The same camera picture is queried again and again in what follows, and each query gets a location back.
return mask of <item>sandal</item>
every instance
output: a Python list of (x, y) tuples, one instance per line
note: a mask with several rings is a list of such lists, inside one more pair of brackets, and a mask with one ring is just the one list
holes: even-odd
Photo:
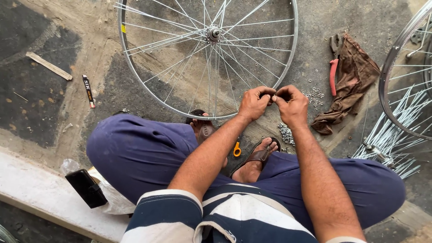
[[(200, 109), (196, 109), (191, 111), (189, 114), (191, 115), (197, 115), (197, 116), (203, 116), (203, 114), (206, 113), (203, 110)], [(192, 118), (186, 118), (185, 123), (186, 124), (190, 124), (191, 122), (193, 122)], [(202, 144), (206, 139), (208, 139), (210, 137), (210, 135), (212, 135), (214, 132), (216, 131), (215, 127), (213, 125), (209, 125), (209, 124), (203, 124), (201, 126), (201, 130), (200, 133), (198, 134), (198, 145)]]
[[(277, 145), (277, 150), (278, 152), (280, 152), (280, 142), (275, 138), (275, 137), (270, 137), (271, 138), (271, 143), (276, 142)], [(255, 147), (252, 149), (252, 152), (249, 154), (248, 158), (243, 161), (241, 164), (239, 164), (234, 171), (232, 171), (229, 174), (229, 177), (232, 179), (232, 175), (234, 174), (234, 172), (236, 172), (238, 169), (240, 169), (243, 165), (245, 165), (247, 162), (252, 161), (252, 160), (259, 160), (261, 161), (261, 163), (263, 164), (263, 169), (267, 164), (267, 161), (270, 157), (270, 146), (267, 146), (267, 148), (265, 150), (259, 150), (259, 151), (255, 151), (254, 150), (262, 143), (263, 141), (261, 140), (260, 142), (258, 142)]]

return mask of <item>brown cloth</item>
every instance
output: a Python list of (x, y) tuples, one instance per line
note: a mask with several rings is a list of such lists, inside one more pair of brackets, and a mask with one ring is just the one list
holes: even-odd
[(348, 114), (357, 114), (360, 99), (380, 75), (378, 65), (360, 45), (347, 33), (344, 38), (333, 104), (328, 112), (319, 114), (311, 125), (322, 135), (331, 135), (330, 125), (341, 123)]

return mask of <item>hub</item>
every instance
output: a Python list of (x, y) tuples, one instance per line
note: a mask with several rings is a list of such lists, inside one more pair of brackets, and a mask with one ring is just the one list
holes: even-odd
[(207, 41), (208, 43), (215, 44), (220, 41), (222, 31), (218, 26), (210, 26), (207, 30)]

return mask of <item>leg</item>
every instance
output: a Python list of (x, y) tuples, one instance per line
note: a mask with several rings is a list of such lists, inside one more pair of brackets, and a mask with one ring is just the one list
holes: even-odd
[[(372, 160), (330, 159), (351, 197), (362, 228), (372, 226), (399, 209), (405, 200), (402, 179)], [(251, 185), (279, 196), (293, 216), (308, 230), (313, 226), (303, 203), (296, 155), (274, 152)]]
[[(99, 122), (86, 152), (100, 174), (137, 203), (142, 194), (165, 189), (197, 146), (190, 125), (118, 114)], [(212, 187), (234, 182), (219, 174)]]

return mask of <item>mobile phone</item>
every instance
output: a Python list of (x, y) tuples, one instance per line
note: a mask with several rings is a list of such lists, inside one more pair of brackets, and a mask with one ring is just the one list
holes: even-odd
[(90, 208), (97, 208), (108, 202), (101, 188), (87, 170), (80, 169), (67, 174), (65, 177)]

